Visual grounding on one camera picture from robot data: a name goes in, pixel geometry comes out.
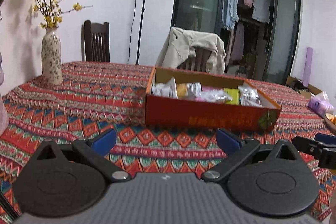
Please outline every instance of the purple yoga mat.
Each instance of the purple yoga mat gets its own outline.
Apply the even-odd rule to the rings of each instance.
[[[313,48],[307,48],[307,55],[306,55],[306,64],[304,66],[302,83],[304,86],[308,86],[310,71],[311,71],[311,59],[313,57]]]

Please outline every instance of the red cardboard box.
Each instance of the red cardboard box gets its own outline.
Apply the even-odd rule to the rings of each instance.
[[[271,131],[280,115],[281,106],[258,89],[263,107],[196,102],[152,95],[152,86],[167,83],[172,77],[176,84],[200,82],[202,86],[215,88],[237,89],[239,85],[245,85],[257,89],[246,80],[203,72],[153,68],[146,89],[146,124]]]

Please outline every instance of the patterned tablecloth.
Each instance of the patterned tablecloth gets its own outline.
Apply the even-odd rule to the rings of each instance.
[[[63,85],[46,89],[41,77],[24,83],[3,97],[9,126],[0,137],[0,190],[19,210],[11,183],[45,138],[69,143],[93,138],[108,128],[118,132],[117,144],[106,156],[127,172],[195,172],[198,176],[219,163],[225,154],[214,133],[186,128],[144,126],[145,87],[151,67],[72,62],[63,65]],[[269,134],[241,133],[263,144],[295,136],[313,138],[330,134],[323,120],[307,108],[308,100],[285,86],[254,81],[254,85],[282,105],[278,122]],[[302,155],[320,182],[312,214],[323,220],[336,187],[336,177]],[[11,220],[0,209],[0,223]]]

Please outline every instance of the yellow package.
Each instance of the yellow package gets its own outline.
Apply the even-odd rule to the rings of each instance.
[[[232,101],[226,102],[228,105],[239,105],[239,90],[238,89],[224,89],[224,91],[232,98]]]
[[[187,84],[179,84],[176,85],[176,90],[177,90],[177,97],[182,98],[187,96]]]

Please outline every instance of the beige jacket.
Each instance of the beige jacket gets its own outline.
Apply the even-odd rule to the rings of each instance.
[[[177,27],[170,29],[155,65],[164,68],[177,68],[188,57],[196,57],[195,47],[211,51],[206,62],[208,73],[224,74],[226,54],[224,42],[219,36],[214,33],[183,30]]]

